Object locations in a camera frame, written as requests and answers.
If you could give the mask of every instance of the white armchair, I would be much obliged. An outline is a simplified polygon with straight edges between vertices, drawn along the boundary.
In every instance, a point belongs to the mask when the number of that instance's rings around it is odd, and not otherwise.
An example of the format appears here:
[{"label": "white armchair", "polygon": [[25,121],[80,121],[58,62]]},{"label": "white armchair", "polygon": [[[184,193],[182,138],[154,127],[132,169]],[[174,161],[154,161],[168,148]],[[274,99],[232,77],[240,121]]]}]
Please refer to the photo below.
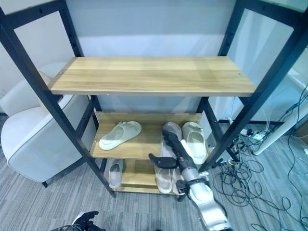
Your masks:
[{"label": "white armchair", "polygon": [[[64,63],[40,68],[54,77]],[[88,105],[87,96],[64,95],[59,106],[76,129]],[[70,142],[25,80],[0,99],[0,106],[9,116],[1,132],[3,153],[9,167],[37,182],[45,182],[78,159],[80,153]],[[96,133],[93,118],[82,137],[91,148]]]}]

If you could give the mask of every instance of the wooden shelf board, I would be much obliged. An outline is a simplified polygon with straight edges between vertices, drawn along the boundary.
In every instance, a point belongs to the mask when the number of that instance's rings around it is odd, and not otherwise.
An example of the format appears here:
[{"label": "wooden shelf board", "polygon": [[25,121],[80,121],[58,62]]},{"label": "wooden shelf board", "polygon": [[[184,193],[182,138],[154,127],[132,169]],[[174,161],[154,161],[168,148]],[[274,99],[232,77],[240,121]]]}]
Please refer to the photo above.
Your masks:
[{"label": "wooden shelf board", "polygon": [[[166,122],[175,122],[180,127],[187,121],[199,122],[201,114],[142,114],[142,113],[97,113],[100,126],[91,148],[95,158],[119,158],[149,160],[148,154],[159,154],[161,129]],[[141,133],[135,138],[105,151],[98,143],[100,138],[110,132],[121,121],[138,121],[142,126]]]},{"label": "wooden shelf board", "polygon": [[49,84],[54,94],[242,96],[255,86],[228,57],[77,57]]},{"label": "wooden shelf board", "polygon": [[122,185],[147,185],[157,188],[153,164],[149,160],[125,160]]},{"label": "wooden shelf board", "polygon": [[[154,193],[154,194],[162,194],[158,188],[137,188],[137,187],[119,187],[115,189],[117,192],[132,192],[132,193]],[[175,195],[173,192],[164,194],[164,195]]]}]

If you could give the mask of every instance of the robotic arm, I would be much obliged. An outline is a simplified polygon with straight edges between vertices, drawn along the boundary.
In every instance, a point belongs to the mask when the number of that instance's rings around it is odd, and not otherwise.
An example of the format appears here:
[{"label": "robotic arm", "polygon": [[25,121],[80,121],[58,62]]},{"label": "robotic arm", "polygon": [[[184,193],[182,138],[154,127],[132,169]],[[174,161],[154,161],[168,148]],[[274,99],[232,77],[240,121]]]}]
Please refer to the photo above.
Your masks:
[{"label": "robotic arm", "polygon": [[206,231],[232,231],[222,208],[215,202],[212,190],[208,181],[202,178],[197,170],[193,159],[188,155],[190,152],[185,140],[179,141],[177,135],[167,130],[162,131],[163,138],[176,155],[172,157],[156,157],[149,154],[151,162],[160,168],[180,168],[184,180],[178,180],[176,185],[180,193],[188,195],[193,205],[198,209],[199,219]]}]

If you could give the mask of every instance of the slipper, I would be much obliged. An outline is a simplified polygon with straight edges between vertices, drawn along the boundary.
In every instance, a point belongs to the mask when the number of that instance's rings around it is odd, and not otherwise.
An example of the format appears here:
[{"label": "slipper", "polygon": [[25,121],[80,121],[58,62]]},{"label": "slipper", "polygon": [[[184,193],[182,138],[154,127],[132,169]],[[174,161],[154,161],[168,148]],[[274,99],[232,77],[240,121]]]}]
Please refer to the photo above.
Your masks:
[{"label": "slipper", "polygon": [[180,169],[172,169],[171,170],[171,181],[172,181],[172,191],[176,195],[184,195],[185,193],[179,193],[178,188],[177,188],[177,181],[178,180],[184,180],[183,176],[180,173]]},{"label": "slipper", "polygon": [[103,150],[111,150],[128,141],[141,132],[141,125],[136,121],[118,123],[108,134],[99,141],[99,147]]},{"label": "slipper", "polygon": [[162,169],[154,166],[157,187],[161,193],[169,193],[172,189],[170,169]]},{"label": "slipper", "polygon": [[108,178],[109,187],[116,189],[121,186],[123,173],[123,159],[108,159],[105,177]]},{"label": "slipper", "polygon": [[[178,136],[178,139],[182,139],[181,128],[172,122],[167,122],[164,124],[163,129],[173,132]],[[169,147],[164,139],[160,143],[160,157],[175,157],[171,147]],[[157,181],[157,187],[161,193],[169,193],[172,190],[172,181],[171,181],[171,171],[170,169],[161,169],[154,167],[155,176]]]},{"label": "slipper", "polygon": [[208,154],[205,147],[205,137],[202,127],[197,123],[187,122],[183,125],[182,131],[184,139],[190,149],[188,154],[195,164],[203,164]]}]

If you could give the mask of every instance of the white wall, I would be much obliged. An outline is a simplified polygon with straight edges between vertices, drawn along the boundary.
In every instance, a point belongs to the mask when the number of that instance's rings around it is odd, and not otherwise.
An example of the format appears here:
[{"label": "white wall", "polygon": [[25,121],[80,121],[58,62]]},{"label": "white wall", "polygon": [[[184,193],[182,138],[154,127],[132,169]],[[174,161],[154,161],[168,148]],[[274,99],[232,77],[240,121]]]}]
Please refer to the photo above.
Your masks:
[{"label": "white wall", "polygon": [[[234,0],[68,0],[85,56],[216,56]],[[100,96],[106,111],[195,112],[198,97]]]},{"label": "white wall", "polygon": [[[293,29],[260,14],[245,10],[235,34],[228,56],[257,86],[265,76],[277,55],[285,45]],[[252,120],[277,121],[281,115],[298,101],[301,89],[285,78],[264,103]],[[235,118],[243,105],[239,99],[220,97],[211,99],[218,119]]]},{"label": "white wall", "polygon": [[[44,2],[47,0],[2,0],[0,6],[9,14]],[[15,32],[37,68],[52,62],[68,62],[74,56],[58,12],[21,26]],[[22,74],[0,43],[0,98],[21,79]]]}]

